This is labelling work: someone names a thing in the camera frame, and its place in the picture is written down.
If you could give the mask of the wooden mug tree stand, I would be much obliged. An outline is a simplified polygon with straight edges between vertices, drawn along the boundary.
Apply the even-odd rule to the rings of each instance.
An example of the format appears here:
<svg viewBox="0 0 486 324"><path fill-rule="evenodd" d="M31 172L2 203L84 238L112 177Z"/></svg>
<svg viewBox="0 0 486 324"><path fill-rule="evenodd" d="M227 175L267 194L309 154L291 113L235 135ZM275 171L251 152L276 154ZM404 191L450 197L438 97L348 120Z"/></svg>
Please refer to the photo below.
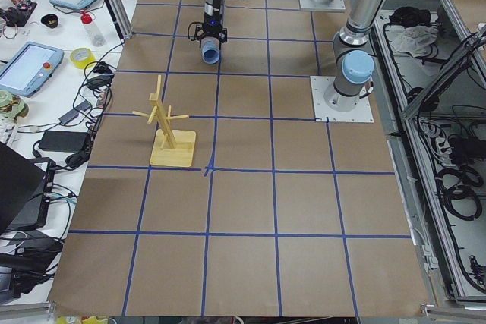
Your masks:
<svg viewBox="0 0 486 324"><path fill-rule="evenodd" d="M149 114L133 111L134 115L145 117L147 123L156 121L158 129L150 156L152 166L189 168L194 157L196 142L195 131L183 131L173 129L172 120L189 118L189 115L172 115L172 107L164 107L161 99L162 76L157 78L156 92L151 93L149 102L152 105Z"/></svg>

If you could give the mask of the yellow tape roll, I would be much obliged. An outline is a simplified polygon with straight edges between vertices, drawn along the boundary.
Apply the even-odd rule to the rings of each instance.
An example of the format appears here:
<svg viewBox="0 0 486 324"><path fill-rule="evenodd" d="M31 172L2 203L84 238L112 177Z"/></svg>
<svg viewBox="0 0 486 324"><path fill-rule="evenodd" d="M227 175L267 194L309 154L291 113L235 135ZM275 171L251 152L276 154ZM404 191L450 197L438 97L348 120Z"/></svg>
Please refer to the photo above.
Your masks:
<svg viewBox="0 0 486 324"><path fill-rule="evenodd" d="M86 47L73 50L70 54L70 60L77 69L93 66L96 62L94 54Z"/></svg>

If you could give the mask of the white crumpled cloth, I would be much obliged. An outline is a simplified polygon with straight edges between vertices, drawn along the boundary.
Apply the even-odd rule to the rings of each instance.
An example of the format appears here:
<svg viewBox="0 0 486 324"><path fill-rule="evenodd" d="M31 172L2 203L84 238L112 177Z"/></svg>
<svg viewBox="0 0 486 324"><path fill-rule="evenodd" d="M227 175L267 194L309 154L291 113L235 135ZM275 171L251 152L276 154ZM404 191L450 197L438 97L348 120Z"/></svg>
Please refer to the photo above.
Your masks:
<svg viewBox="0 0 486 324"><path fill-rule="evenodd" d="M437 40L439 31L435 27L418 25L399 31L390 46L394 52L409 53L412 57L426 56Z"/></svg>

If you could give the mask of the small black bowl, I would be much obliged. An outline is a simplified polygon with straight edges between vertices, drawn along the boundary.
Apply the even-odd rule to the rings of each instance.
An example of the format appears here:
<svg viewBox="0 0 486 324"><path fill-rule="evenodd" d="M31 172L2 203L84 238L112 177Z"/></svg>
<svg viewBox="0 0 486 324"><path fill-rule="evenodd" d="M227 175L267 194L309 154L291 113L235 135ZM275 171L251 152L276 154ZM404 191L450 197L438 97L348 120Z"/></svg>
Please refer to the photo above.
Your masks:
<svg viewBox="0 0 486 324"><path fill-rule="evenodd" d="M41 17L41 24L49 29L55 29L59 25L58 16L56 14L46 14Z"/></svg>

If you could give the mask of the black power adapter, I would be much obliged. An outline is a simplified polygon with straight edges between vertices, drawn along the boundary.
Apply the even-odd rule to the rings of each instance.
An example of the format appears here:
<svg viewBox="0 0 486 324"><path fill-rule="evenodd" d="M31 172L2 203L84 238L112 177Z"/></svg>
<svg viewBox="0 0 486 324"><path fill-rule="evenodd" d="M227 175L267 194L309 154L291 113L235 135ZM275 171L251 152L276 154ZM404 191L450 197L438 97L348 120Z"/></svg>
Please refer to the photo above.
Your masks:
<svg viewBox="0 0 486 324"><path fill-rule="evenodd" d="M84 148L88 137L86 132L45 131L39 142L39 148L48 152L76 153Z"/></svg>

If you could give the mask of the near blue teach pendant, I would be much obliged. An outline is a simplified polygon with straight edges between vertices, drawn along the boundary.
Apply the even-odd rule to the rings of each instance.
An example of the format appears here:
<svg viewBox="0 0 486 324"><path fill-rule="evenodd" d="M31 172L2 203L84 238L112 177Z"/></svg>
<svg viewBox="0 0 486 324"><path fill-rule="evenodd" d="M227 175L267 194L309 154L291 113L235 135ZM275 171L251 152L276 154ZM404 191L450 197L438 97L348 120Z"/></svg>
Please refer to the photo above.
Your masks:
<svg viewBox="0 0 486 324"><path fill-rule="evenodd" d="M1 71L1 89L19 96L32 96L61 64L64 51L26 42Z"/></svg>

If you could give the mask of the black laptop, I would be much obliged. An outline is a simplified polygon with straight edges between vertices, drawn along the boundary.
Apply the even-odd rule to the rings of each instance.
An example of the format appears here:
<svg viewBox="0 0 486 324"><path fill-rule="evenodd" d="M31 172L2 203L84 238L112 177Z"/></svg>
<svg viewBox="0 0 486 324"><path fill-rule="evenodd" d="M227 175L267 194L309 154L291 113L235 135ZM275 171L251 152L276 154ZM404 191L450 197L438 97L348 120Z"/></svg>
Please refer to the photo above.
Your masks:
<svg viewBox="0 0 486 324"><path fill-rule="evenodd" d="M50 158L26 159L1 145L1 233L45 225L54 165Z"/></svg>

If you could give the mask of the light blue plastic cup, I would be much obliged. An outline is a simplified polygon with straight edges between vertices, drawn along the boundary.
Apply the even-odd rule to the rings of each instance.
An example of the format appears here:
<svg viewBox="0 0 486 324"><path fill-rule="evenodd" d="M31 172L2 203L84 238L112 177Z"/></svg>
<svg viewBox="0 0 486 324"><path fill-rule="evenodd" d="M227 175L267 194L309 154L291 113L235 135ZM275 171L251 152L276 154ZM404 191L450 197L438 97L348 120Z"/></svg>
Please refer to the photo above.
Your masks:
<svg viewBox="0 0 486 324"><path fill-rule="evenodd" d="M220 41L212 36L200 41L202 59L206 64L216 64L220 59Z"/></svg>

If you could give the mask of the clear bottle red cap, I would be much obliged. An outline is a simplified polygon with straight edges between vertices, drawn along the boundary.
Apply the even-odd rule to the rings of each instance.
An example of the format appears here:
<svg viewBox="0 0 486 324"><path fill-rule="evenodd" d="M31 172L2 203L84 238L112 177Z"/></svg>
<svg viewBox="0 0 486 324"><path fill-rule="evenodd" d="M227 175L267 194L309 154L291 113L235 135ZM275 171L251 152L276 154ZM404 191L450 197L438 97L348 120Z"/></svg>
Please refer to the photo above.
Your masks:
<svg viewBox="0 0 486 324"><path fill-rule="evenodd" d="M83 24L91 43L96 47L103 46L106 42L105 38L92 16L88 12L82 11L80 21Z"/></svg>

